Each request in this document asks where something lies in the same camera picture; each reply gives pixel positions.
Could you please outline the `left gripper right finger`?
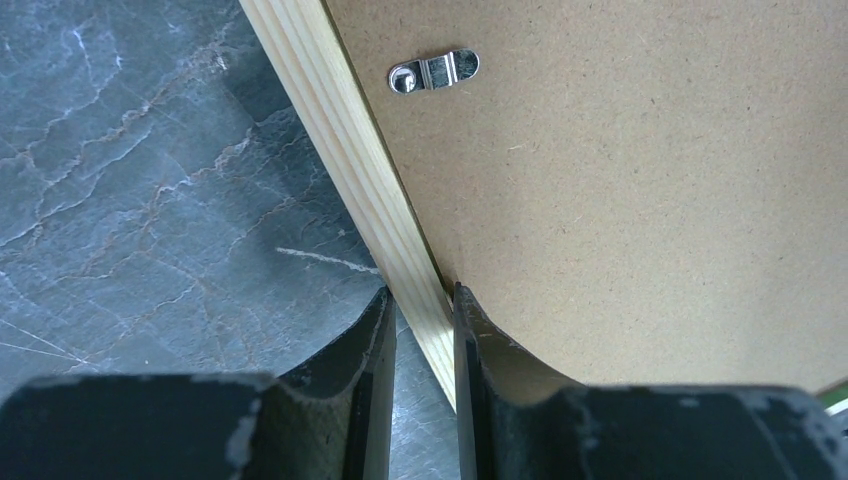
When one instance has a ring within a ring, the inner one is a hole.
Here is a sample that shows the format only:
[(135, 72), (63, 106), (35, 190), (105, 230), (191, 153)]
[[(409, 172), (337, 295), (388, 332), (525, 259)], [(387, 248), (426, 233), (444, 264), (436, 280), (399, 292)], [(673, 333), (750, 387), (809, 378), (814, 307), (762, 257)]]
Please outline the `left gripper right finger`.
[(843, 479), (847, 441), (810, 394), (763, 385), (587, 386), (453, 294), (465, 479)]

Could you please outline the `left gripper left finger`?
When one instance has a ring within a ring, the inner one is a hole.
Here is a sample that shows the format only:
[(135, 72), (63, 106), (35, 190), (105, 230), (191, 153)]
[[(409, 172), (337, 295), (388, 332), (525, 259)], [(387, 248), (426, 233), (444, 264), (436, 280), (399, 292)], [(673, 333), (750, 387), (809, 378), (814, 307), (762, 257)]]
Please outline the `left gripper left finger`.
[(5, 479), (384, 479), (396, 304), (381, 288), (282, 375), (35, 378), (1, 407)]

